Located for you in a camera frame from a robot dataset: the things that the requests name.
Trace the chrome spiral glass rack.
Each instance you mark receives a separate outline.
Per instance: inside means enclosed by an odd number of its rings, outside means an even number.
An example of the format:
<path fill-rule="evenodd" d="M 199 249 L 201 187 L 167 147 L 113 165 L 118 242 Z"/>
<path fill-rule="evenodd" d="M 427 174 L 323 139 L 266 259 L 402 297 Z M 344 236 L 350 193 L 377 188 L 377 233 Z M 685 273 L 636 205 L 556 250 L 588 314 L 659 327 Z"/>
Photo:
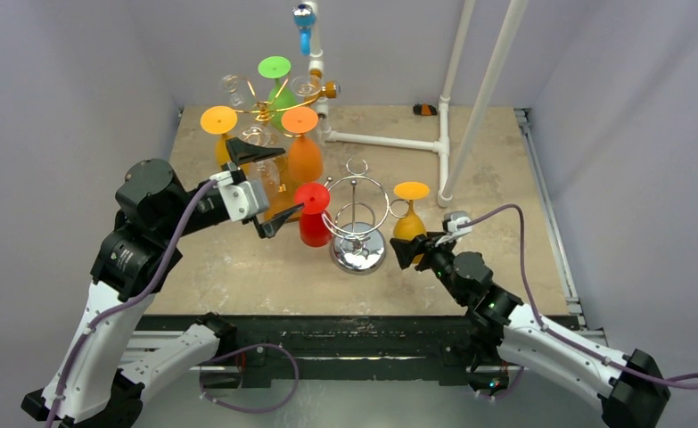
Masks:
<path fill-rule="evenodd" d="M 344 164 L 346 174 L 335 179 L 327 177 L 324 187 L 330 193 L 336 186 L 350 186 L 350 201 L 343 204 L 335 214 L 328 212 L 322 215 L 322 221 L 332 236 L 329 244 L 329 255 L 333 264 L 342 272 L 367 276 L 377 271 L 386 259 L 386 239 L 381 226 L 392 215 L 391 206 L 394 201 L 389 192 L 377 180 L 368 176 L 369 165 L 362 160 L 363 168 L 354 170 L 352 159 Z M 361 183 L 373 185 L 382 196 L 382 208 L 374 207 L 357 198 L 357 188 Z"/>

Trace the orange plastic goblet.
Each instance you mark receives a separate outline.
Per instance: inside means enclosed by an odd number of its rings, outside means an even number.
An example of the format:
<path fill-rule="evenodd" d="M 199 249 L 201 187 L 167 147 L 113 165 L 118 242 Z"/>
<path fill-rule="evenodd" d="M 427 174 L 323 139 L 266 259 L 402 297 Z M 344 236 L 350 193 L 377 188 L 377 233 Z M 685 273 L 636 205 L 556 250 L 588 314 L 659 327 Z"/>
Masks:
<path fill-rule="evenodd" d="M 287 110 L 282 116 L 283 129 L 294 140 L 287 153 L 288 171 L 299 183 L 315 182 L 324 172 L 323 158 L 316 141 L 308 133 L 316 128 L 319 118 L 309 107 Z"/>

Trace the red plastic goblet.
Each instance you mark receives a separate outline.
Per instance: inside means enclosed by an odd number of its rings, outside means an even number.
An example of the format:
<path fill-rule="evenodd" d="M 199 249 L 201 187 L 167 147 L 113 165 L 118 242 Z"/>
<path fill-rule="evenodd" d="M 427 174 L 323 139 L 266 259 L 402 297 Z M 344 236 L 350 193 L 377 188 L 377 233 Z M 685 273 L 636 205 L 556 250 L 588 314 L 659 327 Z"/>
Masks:
<path fill-rule="evenodd" d="M 302 205 L 299 220 L 300 239 L 309 247 L 323 247 L 333 238 L 323 220 L 330 198 L 327 188 L 318 183 L 303 184 L 294 194 L 294 203 Z"/>

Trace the yellow-orange plastic goblet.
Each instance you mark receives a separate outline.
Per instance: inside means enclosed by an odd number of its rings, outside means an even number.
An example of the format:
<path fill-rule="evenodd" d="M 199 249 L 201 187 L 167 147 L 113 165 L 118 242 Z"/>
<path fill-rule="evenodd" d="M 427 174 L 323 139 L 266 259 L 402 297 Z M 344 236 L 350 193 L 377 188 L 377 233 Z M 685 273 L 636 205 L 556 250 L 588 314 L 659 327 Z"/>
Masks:
<path fill-rule="evenodd" d="M 214 145 L 214 160 L 218 169 L 231 161 L 231 157 L 226 149 L 226 142 L 232 138 L 233 130 L 238 123 L 238 113 L 228 106 L 213 106 L 208 108 L 200 118 L 200 125 L 203 131 L 216 136 Z"/>

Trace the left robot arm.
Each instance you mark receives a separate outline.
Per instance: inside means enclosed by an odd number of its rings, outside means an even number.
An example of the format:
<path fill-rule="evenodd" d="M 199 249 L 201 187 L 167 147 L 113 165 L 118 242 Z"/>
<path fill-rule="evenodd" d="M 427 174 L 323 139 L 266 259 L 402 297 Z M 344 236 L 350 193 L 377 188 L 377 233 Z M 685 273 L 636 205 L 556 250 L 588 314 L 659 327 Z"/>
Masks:
<path fill-rule="evenodd" d="M 132 363 L 123 356 L 145 311 L 181 259 L 177 245 L 191 233 L 232 221 L 253 224 L 260 238 L 275 236 L 292 214 L 258 217 L 269 207 L 263 185 L 243 166 L 283 154 L 279 147 L 226 141 L 229 161 L 192 191 L 160 159 L 136 163 L 116 192 L 119 211 L 91 268 L 88 299 L 60 368 L 45 388 L 28 393 L 24 412 L 48 427 L 129 427 L 162 389 L 193 367 L 244 368 L 269 349 L 241 345 L 220 315 L 198 317 L 177 338 Z"/>

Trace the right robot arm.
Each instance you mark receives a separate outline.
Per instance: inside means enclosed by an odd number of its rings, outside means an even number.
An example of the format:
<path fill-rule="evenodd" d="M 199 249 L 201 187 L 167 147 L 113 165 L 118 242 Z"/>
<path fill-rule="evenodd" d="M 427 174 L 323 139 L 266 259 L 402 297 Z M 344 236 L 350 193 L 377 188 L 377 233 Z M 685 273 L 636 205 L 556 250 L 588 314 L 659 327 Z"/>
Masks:
<path fill-rule="evenodd" d="M 430 270 L 472 324 L 473 363 L 497 358 L 522 366 L 572 392 L 609 427 L 654 427 L 671 393 L 649 354 L 626 354 L 590 341 L 543 317 L 493 279 L 478 252 L 454 252 L 441 233 L 393 238 L 400 268 Z"/>

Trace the small clear glass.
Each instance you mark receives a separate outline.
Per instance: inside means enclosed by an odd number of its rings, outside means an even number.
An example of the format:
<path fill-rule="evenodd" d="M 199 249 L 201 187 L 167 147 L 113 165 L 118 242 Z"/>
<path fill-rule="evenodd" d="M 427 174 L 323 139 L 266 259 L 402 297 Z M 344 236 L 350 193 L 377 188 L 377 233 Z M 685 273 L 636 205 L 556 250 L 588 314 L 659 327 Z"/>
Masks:
<path fill-rule="evenodd" d="M 218 87 L 226 94 L 229 105 L 238 111 L 253 111 L 257 107 L 257 97 L 251 92 L 250 82 L 246 78 L 225 75 Z"/>

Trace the green plastic goblet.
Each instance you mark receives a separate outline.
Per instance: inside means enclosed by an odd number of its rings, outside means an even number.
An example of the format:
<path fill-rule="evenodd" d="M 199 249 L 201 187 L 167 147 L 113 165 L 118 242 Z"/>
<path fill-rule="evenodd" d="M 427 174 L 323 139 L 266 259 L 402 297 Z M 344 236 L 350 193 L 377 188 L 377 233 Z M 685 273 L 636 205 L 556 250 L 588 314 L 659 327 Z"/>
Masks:
<path fill-rule="evenodd" d="M 273 126 L 279 131 L 285 131 L 282 124 L 285 110 L 297 104 L 296 96 L 288 85 L 291 69 L 291 62 L 278 55 L 269 56 L 258 65 L 259 75 L 271 79 L 274 83 L 267 98 L 268 114 L 271 116 L 270 121 Z"/>

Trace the clear wine glass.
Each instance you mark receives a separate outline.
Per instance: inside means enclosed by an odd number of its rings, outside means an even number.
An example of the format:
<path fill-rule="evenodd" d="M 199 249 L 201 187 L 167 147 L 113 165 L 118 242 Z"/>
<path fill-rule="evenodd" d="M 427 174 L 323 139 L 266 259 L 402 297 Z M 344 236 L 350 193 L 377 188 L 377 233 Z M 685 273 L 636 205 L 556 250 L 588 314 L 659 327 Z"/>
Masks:
<path fill-rule="evenodd" d="M 266 148 L 275 147 L 277 135 L 267 126 L 251 124 L 240 133 L 240 138 L 249 144 Z M 259 180 L 269 199 L 277 196 L 280 187 L 280 171 L 275 159 L 250 162 L 242 167 L 249 179 Z"/>
<path fill-rule="evenodd" d="M 290 81 L 291 91 L 303 101 L 318 99 L 323 93 L 323 87 L 322 79 L 313 74 L 300 75 Z"/>

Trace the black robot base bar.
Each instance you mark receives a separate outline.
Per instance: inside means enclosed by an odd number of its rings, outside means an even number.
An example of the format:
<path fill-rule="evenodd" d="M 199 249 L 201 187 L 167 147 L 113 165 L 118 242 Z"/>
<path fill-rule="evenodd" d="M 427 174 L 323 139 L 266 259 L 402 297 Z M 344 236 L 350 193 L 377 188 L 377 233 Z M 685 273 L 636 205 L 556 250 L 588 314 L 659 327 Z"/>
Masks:
<path fill-rule="evenodd" d="M 460 316 L 228 316 L 205 366 L 238 369 L 244 388 L 273 380 L 424 381 L 501 395 L 523 373 Z"/>

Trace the yellow plastic goblet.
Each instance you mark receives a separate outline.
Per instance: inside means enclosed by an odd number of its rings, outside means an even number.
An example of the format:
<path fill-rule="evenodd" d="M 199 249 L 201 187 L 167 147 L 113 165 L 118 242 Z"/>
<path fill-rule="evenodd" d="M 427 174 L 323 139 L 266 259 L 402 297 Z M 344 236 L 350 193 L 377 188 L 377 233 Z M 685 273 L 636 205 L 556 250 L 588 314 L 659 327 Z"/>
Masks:
<path fill-rule="evenodd" d="M 398 244 L 401 241 L 412 242 L 417 236 L 425 237 L 427 229 L 415 211 L 415 201 L 424 199 L 428 196 L 430 188 L 421 182 L 406 181 L 397 184 L 393 190 L 397 196 L 397 202 L 405 202 L 407 210 L 404 215 L 395 215 L 398 219 L 393 229 L 393 236 L 390 241 L 391 248 L 399 257 L 402 252 L 398 250 Z"/>

